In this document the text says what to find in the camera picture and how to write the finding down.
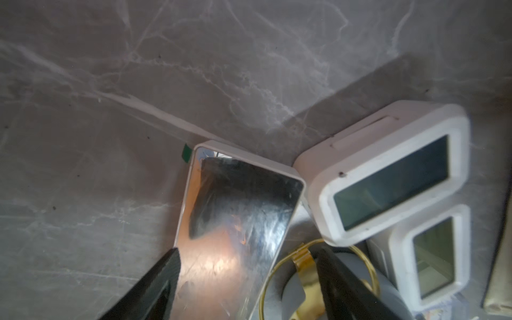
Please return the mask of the brown rectangular mirror clock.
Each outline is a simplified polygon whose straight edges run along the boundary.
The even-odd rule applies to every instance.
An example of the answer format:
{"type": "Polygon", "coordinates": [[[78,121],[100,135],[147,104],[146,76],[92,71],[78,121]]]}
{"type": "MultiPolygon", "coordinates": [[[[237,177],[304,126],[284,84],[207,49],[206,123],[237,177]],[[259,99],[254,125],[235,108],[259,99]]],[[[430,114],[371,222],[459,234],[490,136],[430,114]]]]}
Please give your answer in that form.
{"type": "Polygon", "coordinates": [[[172,319],[250,319],[305,181],[290,166],[209,140],[191,154],[175,246],[172,319]]]}

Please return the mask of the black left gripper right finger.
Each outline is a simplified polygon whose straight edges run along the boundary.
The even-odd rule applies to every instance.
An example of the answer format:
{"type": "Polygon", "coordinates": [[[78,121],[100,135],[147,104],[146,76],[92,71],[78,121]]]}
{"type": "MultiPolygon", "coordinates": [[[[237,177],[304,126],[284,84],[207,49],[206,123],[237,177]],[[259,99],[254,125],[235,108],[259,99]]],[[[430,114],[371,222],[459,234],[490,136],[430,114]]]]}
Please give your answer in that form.
{"type": "Polygon", "coordinates": [[[319,250],[317,274],[328,319],[399,319],[332,250],[319,250]]]}

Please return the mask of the cream canvas bag blue print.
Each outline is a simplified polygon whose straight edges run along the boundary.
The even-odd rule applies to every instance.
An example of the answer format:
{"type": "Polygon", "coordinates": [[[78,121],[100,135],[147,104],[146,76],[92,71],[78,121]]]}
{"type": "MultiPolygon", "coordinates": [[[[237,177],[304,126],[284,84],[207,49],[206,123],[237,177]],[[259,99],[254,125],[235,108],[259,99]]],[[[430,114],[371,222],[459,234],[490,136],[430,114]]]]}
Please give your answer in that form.
{"type": "Polygon", "coordinates": [[[490,315],[511,318],[511,191],[508,196],[483,309],[490,315]]]}

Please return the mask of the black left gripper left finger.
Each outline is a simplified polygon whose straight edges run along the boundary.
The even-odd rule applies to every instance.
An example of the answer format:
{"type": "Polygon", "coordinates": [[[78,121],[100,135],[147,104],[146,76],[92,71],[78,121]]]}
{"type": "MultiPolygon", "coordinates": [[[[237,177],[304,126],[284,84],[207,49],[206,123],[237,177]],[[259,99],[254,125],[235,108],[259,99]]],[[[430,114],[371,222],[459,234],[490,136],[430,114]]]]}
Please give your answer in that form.
{"type": "Polygon", "coordinates": [[[181,259],[170,249],[101,319],[169,319],[181,259]]]}

